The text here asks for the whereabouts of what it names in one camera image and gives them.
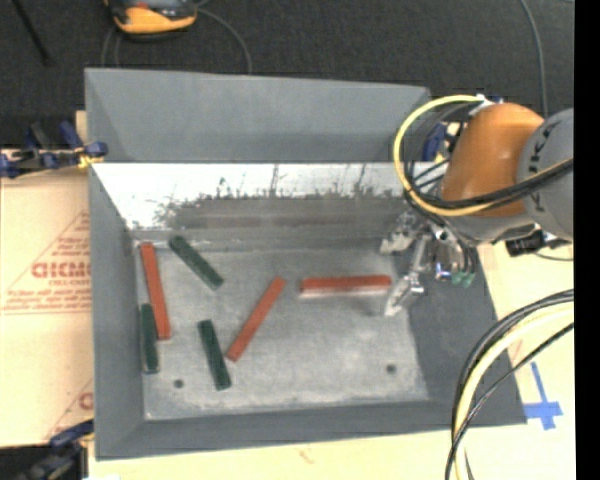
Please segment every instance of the yellow device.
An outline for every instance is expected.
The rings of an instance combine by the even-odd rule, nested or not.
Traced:
[[[136,39],[183,32],[197,17],[193,0],[104,0],[104,4],[116,26]]]

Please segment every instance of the wooden block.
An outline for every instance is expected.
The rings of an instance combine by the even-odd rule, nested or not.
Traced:
[[[164,300],[162,290],[162,281],[160,279],[160,270],[158,268],[158,258],[156,250],[152,243],[144,242],[140,244],[140,254],[142,264],[144,265],[144,274],[147,280],[147,289],[149,291],[149,300],[153,307],[153,315],[156,321],[156,330],[158,339],[168,340],[171,338],[171,324],[169,323],[169,314]]]
[[[222,350],[213,322],[211,320],[198,322],[198,331],[200,332],[200,339],[207,355],[207,363],[216,389],[220,391],[231,387],[231,378],[222,357]]]
[[[212,290],[218,289],[224,282],[220,274],[183,237],[174,236],[169,240],[169,247]]]
[[[287,282],[281,277],[276,277],[267,290],[262,295],[262,298],[256,305],[255,309],[242,326],[240,333],[233,341],[229,351],[227,352],[227,359],[236,362],[240,359],[243,352],[246,350],[247,346],[251,342],[253,335],[256,333],[265,317],[269,313],[269,310],[273,306],[273,303],[276,301],[278,296],[282,293]]]
[[[300,295],[378,294],[385,293],[392,284],[393,279],[386,275],[308,277],[300,282]]]
[[[156,341],[156,322],[153,317],[151,304],[140,306],[140,343],[142,355],[142,371],[145,373],[157,373],[160,371],[158,348]]]

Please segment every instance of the blue tape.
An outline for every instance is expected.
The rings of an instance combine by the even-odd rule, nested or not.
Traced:
[[[549,402],[547,399],[547,394],[542,385],[542,379],[540,378],[540,371],[535,362],[531,363],[531,369],[533,371],[533,377],[536,380],[536,385],[538,386],[538,391],[540,392],[541,402],[523,404],[525,416],[528,420],[531,418],[539,418],[544,430],[556,428],[553,418],[563,415],[560,404],[558,402]]]

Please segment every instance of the clamp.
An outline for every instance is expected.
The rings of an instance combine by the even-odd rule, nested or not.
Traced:
[[[79,465],[80,474],[84,476],[87,467],[86,448],[81,441],[93,432],[94,422],[91,419],[53,436],[49,441],[51,453],[11,480],[59,480],[76,465]]]
[[[0,178],[16,178],[23,174],[73,165],[85,166],[109,152],[104,142],[96,141],[85,145],[69,121],[60,123],[60,134],[65,146],[52,151],[51,141],[40,123],[33,123],[25,134],[22,149],[10,154],[0,154]]]
[[[389,294],[384,310],[385,316],[393,316],[403,309],[409,309],[424,294],[420,273],[427,270],[427,265],[423,265],[423,258],[430,240],[429,234],[423,234],[417,239],[409,271],[396,283]]]

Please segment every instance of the red block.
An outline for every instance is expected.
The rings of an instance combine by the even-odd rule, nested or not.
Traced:
[[[391,276],[308,277],[300,282],[301,296],[347,293],[383,293],[393,283]]]
[[[251,342],[251,338],[253,338],[253,335],[260,327],[260,324],[262,324],[263,320],[269,313],[271,306],[273,306],[273,303],[282,293],[282,290],[286,284],[287,282],[280,277],[276,277],[271,282],[267,288],[267,291],[265,291],[264,295],[262,295],[260,302],[258,302],[258,305],[255,307],[245,324],[242,326],[240,333],[231,344],[231,347],[229,347],[227,359],[233,361],[234,363],[240,359],[240,356]]]
[[[147,280],[147,289],[149,291],[149,300],[153,307],[153,315],[156,320],[156,330],[159,340],[168,340],[171,338],[171,324],[167,314],[167,305],[164,301],[164,292],[162,290],[162,281],[160,280],[160,270],[158,269],[158,258],[156,250],[152,243],[144,242],[140,244],[140,254],[142,264],[144,265],[144,274]]]

